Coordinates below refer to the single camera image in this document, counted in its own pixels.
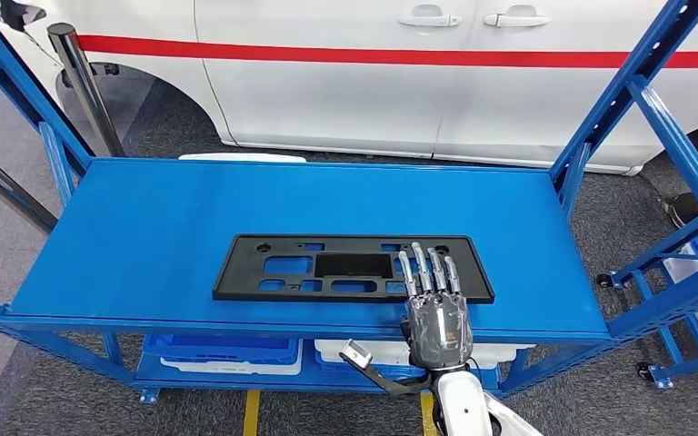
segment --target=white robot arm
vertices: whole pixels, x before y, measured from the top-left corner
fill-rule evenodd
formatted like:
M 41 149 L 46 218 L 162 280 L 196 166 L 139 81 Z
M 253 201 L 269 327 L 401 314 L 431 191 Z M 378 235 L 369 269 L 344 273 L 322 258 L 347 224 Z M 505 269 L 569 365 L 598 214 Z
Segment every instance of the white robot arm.
M 419 285 L 406 252 L 399 252 L 408 300 L 408 316 L 401 322 L 403 337 L 411 347 L 411 364 L 424 369 L 424 375 L 392 381 L 371 365 L 373 356 L 359 343 L 349 341 L 341 357 L 392 395 L 429 389 L 434 395 L 433 421 L 443 436 L 542 436 L 515 412 L 483 390 L 480 380 L 469 371 L 472 354 L 472 327 L 456 265 L 449 256 L 428 249 L 433 272 L 427 267 L 427 254 L 419 243 L 411 244 L 419 265 Z M 498 427 L 494 432 L 492 424 Z

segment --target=yellow floor marking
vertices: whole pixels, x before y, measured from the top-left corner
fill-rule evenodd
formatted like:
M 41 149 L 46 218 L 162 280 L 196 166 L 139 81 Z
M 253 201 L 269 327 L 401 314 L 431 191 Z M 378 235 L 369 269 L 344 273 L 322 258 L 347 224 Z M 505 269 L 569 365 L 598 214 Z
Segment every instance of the yellow floor marking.
M 242 436 L 255 436 L 258 432 L 258 404 L 260 400 L 260 391 L 256 389 L 247 391 L 247 400 L 244 401 Z
M 430 392 L 422 392 L 421 404 L 422 404 L 422 435 L 423 436 L 437 436 L 437 430 L 434 429 L 434 422 L 432 421 L 433 399 L 432 399 L 432 394 Z

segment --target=red stripe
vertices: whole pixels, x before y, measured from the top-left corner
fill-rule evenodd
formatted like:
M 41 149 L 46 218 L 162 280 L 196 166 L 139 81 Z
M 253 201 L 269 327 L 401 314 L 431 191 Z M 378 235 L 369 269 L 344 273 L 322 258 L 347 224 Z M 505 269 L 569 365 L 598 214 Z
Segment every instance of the red stripe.
M 80 35 L 79 40 L 82 48 L 86 51 L 123 55 L 344 64 L 619 68 L 628 55 L 628 52 L 497 52 L 275 47 L 163 41 L 101 35 Z M 666 67 L 698 68 L 698 52 L 678 52 L 671 57 Z

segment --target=car door handle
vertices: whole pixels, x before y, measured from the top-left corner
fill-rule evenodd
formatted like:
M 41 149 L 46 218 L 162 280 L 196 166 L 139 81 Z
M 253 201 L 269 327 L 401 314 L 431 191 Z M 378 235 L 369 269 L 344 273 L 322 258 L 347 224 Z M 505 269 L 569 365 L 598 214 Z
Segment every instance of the car door handle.
M 493 27 L 535 27 L 546 25 L 550 19 L 543 15 L 514 16 L 505 14 L 491 14 L 483 18 L 483 23 Z
M 417 25 L 427 27 L 454 27 L 462 22 L 459 15 L 438 15 L 438 16 L 401 16 L 397 19 L 401 25 Z

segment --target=blue shelf top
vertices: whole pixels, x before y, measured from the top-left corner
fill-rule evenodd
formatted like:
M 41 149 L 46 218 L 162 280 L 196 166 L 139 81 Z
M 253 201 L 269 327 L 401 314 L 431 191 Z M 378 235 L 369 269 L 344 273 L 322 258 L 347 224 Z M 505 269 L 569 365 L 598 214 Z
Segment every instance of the blue shelf top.
M 402 304 L 213 301 L 239 233 L 467 235 L 496 294 L 477 341 L 609 337 L 547 172 L 337 163 L 97 158 L 4 322 L 399 337 Z

